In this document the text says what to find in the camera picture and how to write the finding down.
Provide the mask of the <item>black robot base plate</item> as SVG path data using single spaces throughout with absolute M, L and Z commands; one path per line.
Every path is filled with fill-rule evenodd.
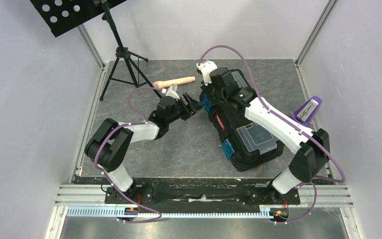
M 300 204 L 296 189 L 280 195 L 270 182 L 264 178 L 134 178 L 125 194 L 145 206 L 143 213 L 256 213 L 260 205 Z

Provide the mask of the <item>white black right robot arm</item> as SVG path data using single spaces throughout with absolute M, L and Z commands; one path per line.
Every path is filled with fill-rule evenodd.
M 197 102 L 216 129 L 225 155 L 238 171 L 247 171 L 278 157 L 284 148 L 293 153 L 289 166 L 267 190 L 273 203 L 309 183 L 329 160 L 329 135 L 293 121 L 257 95 L 241 70 L 199 64 L 202 75 Z

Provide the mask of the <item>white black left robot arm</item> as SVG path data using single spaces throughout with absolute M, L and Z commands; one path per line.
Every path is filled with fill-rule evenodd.
M 163 96 L 150 115 L 140 122 L 117 122 L 112 118 L 103 121 L 87 142 L 84 154 L 117 190 L 117 197 L 124 203 L 135 200 L 134 180 L 123 165 L 130 144 L 157 140 L 169 130 L 176 120 L 187 120 L 204 105 L 187 93 L 180 97 Z

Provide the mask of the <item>black plastic toolbox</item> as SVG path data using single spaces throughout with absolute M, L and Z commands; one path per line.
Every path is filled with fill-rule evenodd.
M 244 172 L 282 155 L 284 144 L 268 130 L 245 117 L 245 108 L 257 95 L 241 71 L 234 73 L 240 90 L 229 102 L 211 103 L 208 86 L 201 86 L 200 102 L 218 132 L 221 148 L 235 169 Z

